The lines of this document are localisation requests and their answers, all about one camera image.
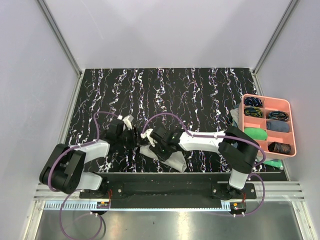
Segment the grey cloth napkin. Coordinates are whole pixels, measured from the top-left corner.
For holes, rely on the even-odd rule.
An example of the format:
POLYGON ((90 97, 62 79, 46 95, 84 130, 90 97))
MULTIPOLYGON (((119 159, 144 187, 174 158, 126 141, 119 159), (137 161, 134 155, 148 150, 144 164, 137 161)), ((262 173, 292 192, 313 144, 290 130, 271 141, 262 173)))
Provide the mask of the grey cloth napkin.
POLYGON ((181 151, 177 151, 171 154, 171 156, 167 160, 160 160, 159 157, 150 150, 150 145, 145 145, 140 147, 139 153, 157 160, 158 162, 161 162, 175 170, 177 170, 180 173, 183 173, 187 169, 187 163, 185 160, 185 157, 181 151))

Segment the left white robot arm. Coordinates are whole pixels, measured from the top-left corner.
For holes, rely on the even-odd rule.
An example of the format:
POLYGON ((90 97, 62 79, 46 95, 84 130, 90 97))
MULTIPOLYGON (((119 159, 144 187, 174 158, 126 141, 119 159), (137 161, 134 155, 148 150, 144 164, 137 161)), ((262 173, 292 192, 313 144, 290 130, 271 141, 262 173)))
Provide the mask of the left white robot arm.
POLYGON ((132 115, 113 119, 98 140, 83 145, 57 144, 39 175, 40 183, 65 194, 87 190, 103 198, 108 193, 107 181, 97 173, 85 172, 84 166, 120 148, 136 148, 140 135, 132 126, 133 119, 132 115))

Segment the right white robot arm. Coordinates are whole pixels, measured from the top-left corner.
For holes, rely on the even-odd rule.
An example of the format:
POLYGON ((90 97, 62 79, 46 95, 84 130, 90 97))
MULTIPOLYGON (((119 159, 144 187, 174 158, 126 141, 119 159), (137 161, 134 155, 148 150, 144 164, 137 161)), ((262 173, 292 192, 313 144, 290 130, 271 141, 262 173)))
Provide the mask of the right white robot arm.
POLYGON ((142 137, 149 141, 146 156, 154 158, 179 172, 187 163, 184 152, 204 151, 222 155, 231 166, 226 187, 214 189, 212 194, 220 200, 241 198, 259 151, 257 142, 236 127, 219 132, 170 131, 163 127, 148 129, 142 137))

